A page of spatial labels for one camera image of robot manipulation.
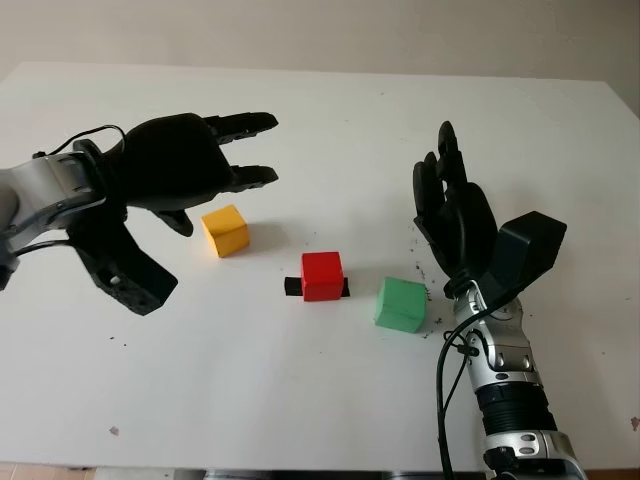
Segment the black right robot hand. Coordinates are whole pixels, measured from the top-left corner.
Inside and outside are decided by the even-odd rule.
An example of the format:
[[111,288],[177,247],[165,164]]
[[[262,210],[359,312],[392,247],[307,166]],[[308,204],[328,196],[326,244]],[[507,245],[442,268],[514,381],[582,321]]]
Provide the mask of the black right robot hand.
[[414,223],[448,277],[445,296],[454,299],[487,270],[497,225],[482,189],[467,179],[452,124],[438,132],[436,152],[413,168]]

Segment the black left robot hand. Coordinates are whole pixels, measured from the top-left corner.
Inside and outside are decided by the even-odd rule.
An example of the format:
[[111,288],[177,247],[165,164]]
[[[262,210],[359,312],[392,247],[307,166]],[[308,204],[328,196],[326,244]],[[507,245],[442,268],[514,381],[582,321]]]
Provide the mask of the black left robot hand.
[[104,157],[126,204],[151,211],[178,234],[189,237],[186,210],[220,193],[261,188],[278,179],[268,166],[231,165],[221,146],[278,125],[266,112],[201,117],[194,113],[146,121],[130,130]]

